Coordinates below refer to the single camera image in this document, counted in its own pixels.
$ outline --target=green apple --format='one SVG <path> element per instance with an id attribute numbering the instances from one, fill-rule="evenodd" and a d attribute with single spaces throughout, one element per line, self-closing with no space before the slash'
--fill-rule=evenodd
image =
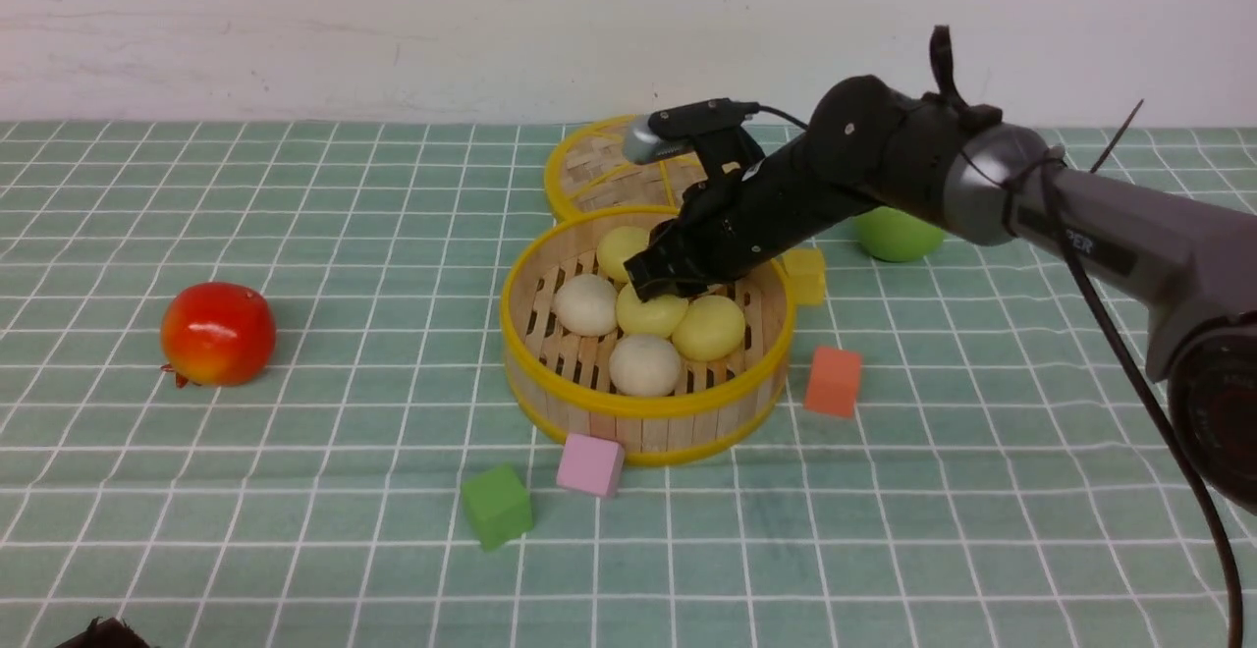
<path id="1" fill-rule="evenodd" d="M 862 249 L 872 257 L 892 264 L 924 259 L 947 237 L 943 229 L 889 206 L 865 211 L 855 222 Z"/>

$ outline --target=toy block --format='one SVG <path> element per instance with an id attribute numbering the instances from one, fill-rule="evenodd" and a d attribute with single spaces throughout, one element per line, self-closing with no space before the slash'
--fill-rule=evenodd
<path id="1" fill-rule="evenodd" d="M 817 347 L 812 354 L 803 409 L 822 416 L 854 418 L 860 394 L 860 353 Z"/>
<path id="2" fill-rule="evenodd" d="M 558 461 L 558 486 L 611 499 L 620 487 L 623 463 L 625 450 L 620 443 L 611 442 L 610 438 L 569 433 Z"/>
<path id="3" fill-rule="evenodd" d="M 782 267 L 798 304 L 804 308 L 825 304 L 825 255 L 820 250 L 787 250 L 782 254 Z"/>
<path id="4" fill-rule="evenodd" d="M 533 502 L 510 465 L 499 465 L 463 482 L 463 511 L 480 539 L 497 550 L 533 529 Z"/>

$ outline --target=pink block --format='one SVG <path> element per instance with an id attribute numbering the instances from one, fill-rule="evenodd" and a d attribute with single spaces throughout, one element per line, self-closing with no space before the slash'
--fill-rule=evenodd
<path id="1" fill-rule="evenodd" d="M 625 451 L 618 443 L 588 435 L 567 435 L 558 463 L 558 486 L 610 499 L 620 486 Z"/>

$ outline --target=apple stem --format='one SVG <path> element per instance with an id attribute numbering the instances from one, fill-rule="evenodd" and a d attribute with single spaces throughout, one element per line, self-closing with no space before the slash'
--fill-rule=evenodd
<path id="1" fill-rule="evenodd" d="M 175 388 L 184 388 L 185 384 L 187 384 L 187 375 L 181 374 L 181 372 L 176 372 L 175 367 L 170 365 L 170 363 L 166 363 L 166 365 L 162 365 L 161 370 L 163 370 L 163 372 L 173 372 L 173 374 L 175 374 Z"/>

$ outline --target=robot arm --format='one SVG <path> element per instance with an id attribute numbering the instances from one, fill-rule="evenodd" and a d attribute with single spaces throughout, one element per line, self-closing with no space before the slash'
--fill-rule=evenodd
<path id="1" fill-rule="evenodd" d="M 720 99 L 637 119 L 626 159 L 695 152 L 708 173 L 627 260 L 640 298 L 735 281 L 880 205 L 974 245 L 1024 240 L 1055 257 L 1067 245 L 1089 275 L 1148 308 L 1146 372 L 1169 381 L 1183 451 L 1257 512 L 1257 259 L 1229 251 L 1257 242 L 1257 217 L 1067 168 L 1035 131 L 963 102 L 945 26 L 931 58 L 938 93 L 910 98 L 874 75 L 842 80 L 771 156 L 742 129 L 758 103 Z"/>

